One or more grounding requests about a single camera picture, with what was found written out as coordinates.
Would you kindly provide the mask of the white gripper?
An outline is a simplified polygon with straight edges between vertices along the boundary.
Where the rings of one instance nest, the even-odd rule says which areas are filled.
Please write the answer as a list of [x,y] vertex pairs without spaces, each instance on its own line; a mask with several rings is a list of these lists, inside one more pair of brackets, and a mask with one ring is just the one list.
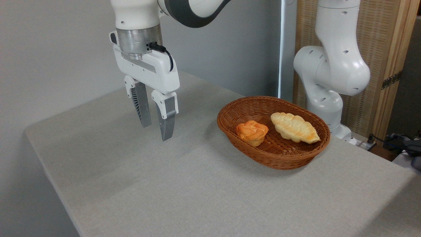
[[110,33],[117,65],[125,75],[127,95],[132,99],[143,127],[151,125],[146,85],[152,87],[152,99],[156,103],[162,140],[173,136],[175,116],[179,113],[177,94],[180,87],[179,74],[174,58],[167,53],[152,50],[134,60],[121,51],[117,32]]

